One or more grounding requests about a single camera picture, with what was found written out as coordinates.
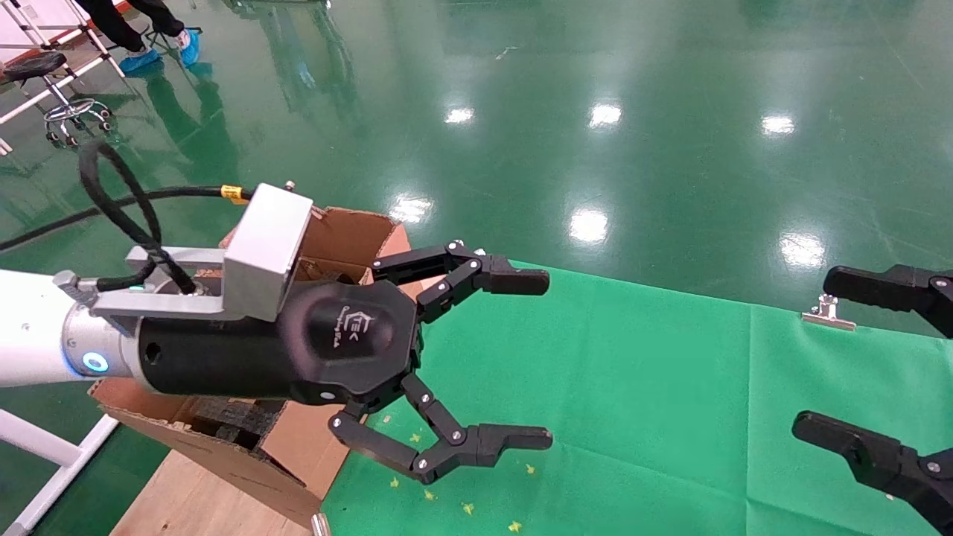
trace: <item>yellow cable tag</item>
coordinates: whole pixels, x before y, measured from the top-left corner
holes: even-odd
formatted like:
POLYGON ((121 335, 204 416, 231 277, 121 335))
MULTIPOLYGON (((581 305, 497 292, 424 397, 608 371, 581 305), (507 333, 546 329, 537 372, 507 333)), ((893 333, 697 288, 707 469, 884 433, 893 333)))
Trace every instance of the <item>yellow cable tag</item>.
POLYGON ((223 184, 221 195, 226 199, 230 199, 232 203, 236 205, 247 205, 248 201, 241 198, 241 191, 241 186, 229 186, 227 184, 223 184))

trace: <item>wooden board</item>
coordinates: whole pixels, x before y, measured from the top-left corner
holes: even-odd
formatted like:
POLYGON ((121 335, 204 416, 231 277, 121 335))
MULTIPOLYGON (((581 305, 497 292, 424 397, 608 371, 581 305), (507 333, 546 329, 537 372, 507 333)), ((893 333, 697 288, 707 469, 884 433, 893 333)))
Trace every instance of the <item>wooden board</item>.
POLYGON ((110 536, 312 536, 172 451, 110 536))

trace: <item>robotic arm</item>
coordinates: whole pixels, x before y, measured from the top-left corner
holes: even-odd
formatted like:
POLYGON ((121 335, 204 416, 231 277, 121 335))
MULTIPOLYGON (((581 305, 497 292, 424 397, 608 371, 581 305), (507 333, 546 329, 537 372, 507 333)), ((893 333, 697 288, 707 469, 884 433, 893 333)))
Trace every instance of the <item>robotic arm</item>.
MULTIPOLYGON (((824 292, 894 311, 914 311, 953 338, 953 272, 897 265, 882 274, 837 266, 824 292)), ((876 432, 812 411, 794 421, 794 436, 840 454, 854 478, 910 503, 943 536, 953 536, 953 448, 927 456, 876 432)))
MULTIPOLYGON (((455 241, 375 260, 372 284, 295 281, 311 210, 310 199, 262 184, 227 249, 163 248, 179 268, 221 271, 192 277, 190 295, 168 270, 106 292, 69 271, 0 271, 16 303, 0 308, 0 387, 126 377, 166 394, 343 404, 329 422, 342 443, 425 484, 459 465, 493 466, 507 448, 552 445, 545 428, 461 425, 416 375, 422 322, 477 290, 541 295, 546 272, 455 241), (437 276, 417 301, 398 288, 437 276), (400 397, 437 434, 423 453, 360 423, 400 397)), ((141 247, 127 257, 137 269, 150 260, 164 267, 141 247)))

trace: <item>green cloth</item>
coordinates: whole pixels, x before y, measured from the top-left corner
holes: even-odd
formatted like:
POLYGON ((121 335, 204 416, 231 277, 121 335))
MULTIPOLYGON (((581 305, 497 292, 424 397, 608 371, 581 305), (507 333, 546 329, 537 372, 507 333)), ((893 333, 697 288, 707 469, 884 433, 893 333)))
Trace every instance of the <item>green cloth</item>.
MULTIPOLYGON (((551 274, 544 297, 476 295, 428 326, 419 374, 461 424, 547 426, 553 447, 427 487, 351 454, 322 508, 335 536, 935 536, 791 424, 812 409, 953 447, 945 340, 551 274)), ((369 424, 435 440, 405 401, 369 424)))

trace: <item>cardboard box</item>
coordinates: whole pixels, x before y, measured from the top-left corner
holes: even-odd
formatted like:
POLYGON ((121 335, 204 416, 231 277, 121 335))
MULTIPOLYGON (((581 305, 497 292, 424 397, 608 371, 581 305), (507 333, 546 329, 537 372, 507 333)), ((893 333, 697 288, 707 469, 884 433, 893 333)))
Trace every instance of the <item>cardboard box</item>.
MULTIPOLYGON (((222 247, 231 236, 226 237, 222 247)), ((360 284, 373 282, 371 262, 410 249, 400 223, 386 216, 330 208, 312 219, 301 248, 299 279, 341 274, 360 284)), ((401 289, 412 298, 419 283, 401 289)), ((90 395, 108 415, 175 449, 225 481, 285 515, 310 527, 347 447, 327 428, 339 405, 308 406, 278 403, 274 424, 254 445, 238 444, 208 434, 196 409, 208 399, 151 393, 134 380, 109 378, 97 382, 90 395)))

